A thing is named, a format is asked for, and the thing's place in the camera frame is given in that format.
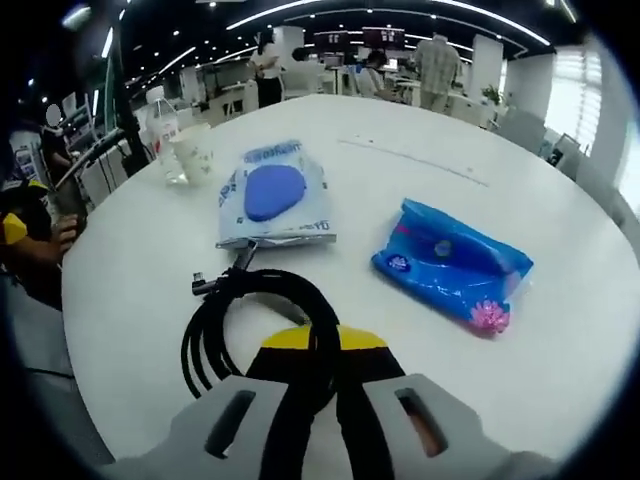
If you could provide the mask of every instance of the white round table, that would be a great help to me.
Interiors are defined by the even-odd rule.
[[[251,268],[314,282],[342,323],[384,338],[407,373],[425,374],[475,409],[505,447],[557,459],[576,448],[609,407],[638,337],[640,271],[622,233],[569,179],[500,137],[422,109],[316,95],[213,129],[211,188],[172,190],[159,165],[148,166],[96,209],[66,256],[69,353],[113,455],[157,445],[193,401],[179,355],[201,302],[192,274],[213,279],[233,260],[215,248],[219,188],[243,152],[290,138],[325,168],[338,241],[259,251]],[[504,334],[477,338],[373,271],[370,257],[404,197],[533,259]],[[238,304],[226,336],[247,369],[261,341],[291,324]],[[305,478],[350,478],[332,408],[314,425]]]

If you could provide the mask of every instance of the plastic bag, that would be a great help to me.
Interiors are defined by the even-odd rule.
[[[429,305],[487,333],[509,325],[506,303],[533,262],[446,213],[413,200],[375,267]]]
[[[245,212],[245,188],[251,171],[264,165],[288,165],[304,176],[306,189],[296,205],[277,217],[254,222]],[[298,140],[289,140],[247,152],[243,164],[220,191],[219,248],[244,248],[248,240],[260,247],[336,241],[329,219],[327,182],[322,167],[311,160]]]

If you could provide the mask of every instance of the blue package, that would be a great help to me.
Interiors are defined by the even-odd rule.
[[[436,309],[502,333],[507,297],[531,259],[435,208],[405,199],[402,212],[385,249],[371,258],[375,267]]]

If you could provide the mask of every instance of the ceiling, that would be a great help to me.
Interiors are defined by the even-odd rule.
[[[305,31],[305,43],[313,42],[314,32],[340,29],[356,31],[365,26],[392,25],[403,28],[407,34],[431,37],[435,31],[448,37],[450,42],[472,47],[476,34],[501,36],[508,59],[545,53],[553,46],[581,42],[584,25],[570,21],[566,12],[552,8],[546,0],[316,0],[283,9],[255,19],[232,30],[226,27],[265,10],[291,3],[292,0],[235,0],[232,3],[195,3],[195,0],[95,0],[92,6],[90,28],[70,33],[62,28],[56,40],[42,45],[32,56],[30,75],[36,85],[25,85],[23,97],[27,101],[48,95],[59,100],[78,88],[79,65],[82,58],[99,58],[109,24],[116,24],[116,36],[121,40],[125,76],[149,78],[181,53],[196,47],[195,51],[174,67],[218,60],[226,52],[234,53],[255,44],[253,37],[268,25],[296,25]],[[63,0],[57,3],[56,13],[62,16],[79,2]],[[456,3],[471,5],[490,12],[489,15],[462,8]],[[125,11],[121,20],[118,17]],[[515,22],[534,35],[548,40],[545,46],[514,26],[491,14]],[[409,45],[419,41],[408,38]],[[471,53],[460,49],[462,56]]]

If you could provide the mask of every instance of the coiled cable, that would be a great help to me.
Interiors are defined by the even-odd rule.
[[[340,352],[339,324],[333,308],[320,290],[307,279],[282,270],[247,271],[231,267],[220,276],[206,295],[187,325],[181,348],[182,373],[189,390],[199,398],[198,390],[189,370],[189,352],[193,370],[207,390],[211,382],[202,366],[200,342],[211,368],[220,380],[229,375],[243,375],[235,365],[224,341],[224,317],[237,298],[250,293],[271,293],[286,298],[297,305],[311,322],[309,349],[315,355],[315,380],[323,385],[323,398],[318,399],[317,411],[333,396],[333,375]]]

